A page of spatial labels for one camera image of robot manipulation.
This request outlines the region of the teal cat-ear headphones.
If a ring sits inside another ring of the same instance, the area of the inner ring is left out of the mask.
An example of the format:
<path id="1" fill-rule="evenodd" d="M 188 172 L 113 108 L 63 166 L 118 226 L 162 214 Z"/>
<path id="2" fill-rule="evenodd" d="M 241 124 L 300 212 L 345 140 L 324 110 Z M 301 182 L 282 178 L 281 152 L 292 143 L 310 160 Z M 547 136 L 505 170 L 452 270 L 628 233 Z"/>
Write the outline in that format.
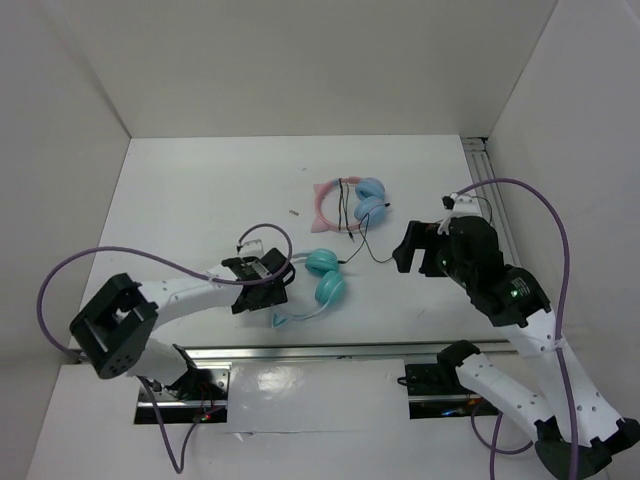
<path id="1" fill-rule="evenodd" d="M 305 269 L 319 278 L 314 291 L 318 307 L 308 313 L 291 314 L 276 311 L 271 318 L 273 328 L 282 327 L 291 322 L 304 322 L 321 315 L 325 310 L 339 303 L 346 292 L 346 280 L 340 271 L 337 255 L 328 249 L 295 253 L 294 261 L 303 260 Z"/>

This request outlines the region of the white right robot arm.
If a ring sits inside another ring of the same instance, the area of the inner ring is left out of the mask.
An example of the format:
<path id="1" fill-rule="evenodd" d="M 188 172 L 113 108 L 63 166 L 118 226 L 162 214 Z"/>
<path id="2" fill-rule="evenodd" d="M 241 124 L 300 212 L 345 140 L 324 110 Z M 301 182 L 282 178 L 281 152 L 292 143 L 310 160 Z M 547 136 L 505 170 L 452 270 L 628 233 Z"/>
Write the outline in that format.
<path id="1" fill-rule="evenodd" d="M 555 337 L 556 314 L 527 270 L 505 263 L 495 229 L 479 216 L 443 224 L 412 221 L 392 257 L 409 272 L 424 252 L 420 273 L 448 277 L 497 328 L 535 374 L 534 393 L 461 340 L 437 356 L 436 379 L 448 392 L 468 389 L 516 423 L 557 479 L 586 479 L 639 441 L 639 424 L 604 398 L 564 339 Z"/>

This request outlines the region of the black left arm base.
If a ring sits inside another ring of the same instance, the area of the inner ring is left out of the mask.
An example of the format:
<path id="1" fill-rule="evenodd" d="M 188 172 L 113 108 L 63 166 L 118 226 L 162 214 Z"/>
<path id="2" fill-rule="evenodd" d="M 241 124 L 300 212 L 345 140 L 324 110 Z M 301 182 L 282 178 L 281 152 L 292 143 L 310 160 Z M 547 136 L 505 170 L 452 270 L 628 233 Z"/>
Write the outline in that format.
<path id="1" fill-rule="evenodd" d="M 158 424 L 152 400 L 168 425 L 187 425 L 196 419 L 203 424 L 226 423 L 229 378 L 230 369 L 225 367 L 198 369 L 170 386 L 149 380 L 150 392 L 145 386 L 140 387 L 134 423 Z"/>

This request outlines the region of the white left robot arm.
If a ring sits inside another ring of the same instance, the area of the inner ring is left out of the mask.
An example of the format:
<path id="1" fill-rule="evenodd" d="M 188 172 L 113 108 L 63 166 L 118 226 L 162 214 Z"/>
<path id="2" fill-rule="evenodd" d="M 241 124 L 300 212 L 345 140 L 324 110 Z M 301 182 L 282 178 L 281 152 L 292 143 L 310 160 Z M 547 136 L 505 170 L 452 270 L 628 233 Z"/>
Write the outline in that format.
<path id="1" fill-rule="evenodd" d="M 100 379 L 144 377 L 176 399 L 187 398 L 211 384 L 212 376 L 183 347 L 160 342 L 152 332 L 211 308 L 239 314 L 285 303 L 286 287 L 295 279 L 294 266 L 285 260 L 272 248 L 262 257 L 225 259 L 204 279 L 136 282 L 117 274 L 73 319 L 71 334 Z"/>

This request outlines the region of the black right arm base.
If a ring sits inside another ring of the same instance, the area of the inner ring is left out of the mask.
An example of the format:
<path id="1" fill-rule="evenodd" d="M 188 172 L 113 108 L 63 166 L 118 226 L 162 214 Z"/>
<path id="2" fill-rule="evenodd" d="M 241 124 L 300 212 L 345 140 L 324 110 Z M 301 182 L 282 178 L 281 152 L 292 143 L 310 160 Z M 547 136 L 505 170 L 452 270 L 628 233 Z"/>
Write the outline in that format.
<path id="1" fill-rule="evenodd" d="M 405 374 L 396 382 L 406 389 L 412 420 L 497 414 L 497 409 L 479 395 L 448 380 L 435 363 L 406 364 Z"/>

